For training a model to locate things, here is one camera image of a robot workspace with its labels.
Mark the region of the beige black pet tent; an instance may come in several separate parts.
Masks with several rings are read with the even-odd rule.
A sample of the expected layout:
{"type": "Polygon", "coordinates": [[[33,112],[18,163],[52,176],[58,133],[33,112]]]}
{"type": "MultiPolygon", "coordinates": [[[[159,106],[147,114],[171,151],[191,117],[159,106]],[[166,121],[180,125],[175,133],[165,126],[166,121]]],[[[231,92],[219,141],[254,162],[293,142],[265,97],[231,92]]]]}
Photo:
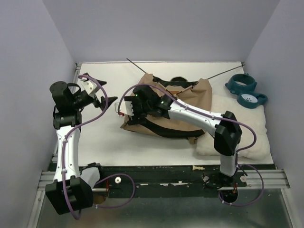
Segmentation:
{"type": "Polygon", "coordinates": [[[129,106],[119,109],[125,115],[124,130],[176,139],[215,131],[212,121],[196,113],[211,110],[212,87],[206,79],[172,82],[146,73],[130,90],[132,95],[123,95],[119,102],[129,106]]]}

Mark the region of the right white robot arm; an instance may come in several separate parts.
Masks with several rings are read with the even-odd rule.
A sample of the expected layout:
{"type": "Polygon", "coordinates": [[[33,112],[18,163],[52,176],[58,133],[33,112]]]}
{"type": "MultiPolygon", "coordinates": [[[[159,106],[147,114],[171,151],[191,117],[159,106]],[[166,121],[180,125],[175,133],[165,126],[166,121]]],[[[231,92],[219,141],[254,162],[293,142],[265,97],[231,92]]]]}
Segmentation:
{"type": "Polygon", "coordinates": [[[208,132],[214,139],[214,148],[220,154],[218,180],[224,186],[235,182],[237,171],[236,150],[242,130],[233,113],[206,111],[189,105],[161,89],[159,96],[149,84],[135,85],[132,96],[123,98],[119,113],[130,117],[129,124],[140,124],[148,115],[179,120],[208,132]]]}

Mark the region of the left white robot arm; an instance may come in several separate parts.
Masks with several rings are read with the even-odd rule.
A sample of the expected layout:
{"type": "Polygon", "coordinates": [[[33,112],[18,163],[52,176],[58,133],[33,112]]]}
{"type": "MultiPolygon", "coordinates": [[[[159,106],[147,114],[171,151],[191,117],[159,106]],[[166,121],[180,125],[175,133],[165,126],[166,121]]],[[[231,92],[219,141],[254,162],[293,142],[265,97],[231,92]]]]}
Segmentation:
{"type": "Polygon", "coordinates": [[[57,166],[53,181],[45,186],[45,193],[59,215],[71,213],[79,220],[81,211],[93,205],[93,188],[102,187],[105,175],[99,163],[79,167],[78,146],[81,128],[90,123],[82,121],[82,111],[90,104],[104,114],[117,99],[104,94],[105,81],[97,80],[88,73],[79,75],[81,85],[58,81],[49,90],[55,102],[53,126],[57,134],[57,166]]]}

